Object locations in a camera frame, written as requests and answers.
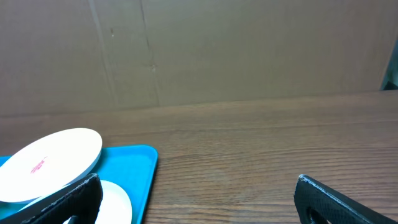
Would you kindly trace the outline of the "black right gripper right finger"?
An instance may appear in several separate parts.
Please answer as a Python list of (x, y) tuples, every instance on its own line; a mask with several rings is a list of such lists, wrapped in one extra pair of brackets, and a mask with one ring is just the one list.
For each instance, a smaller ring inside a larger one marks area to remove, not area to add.
[(304, 224), (397, 224), (304, 174), (297, 179), (294, 204)]

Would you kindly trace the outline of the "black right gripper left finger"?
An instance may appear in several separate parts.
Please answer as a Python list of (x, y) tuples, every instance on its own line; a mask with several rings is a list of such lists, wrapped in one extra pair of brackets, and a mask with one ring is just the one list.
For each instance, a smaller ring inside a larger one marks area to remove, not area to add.
[(94, 223), (103, 199), (100, 177), (91, 173), (31, 206), (1, 220), (1, 224)]

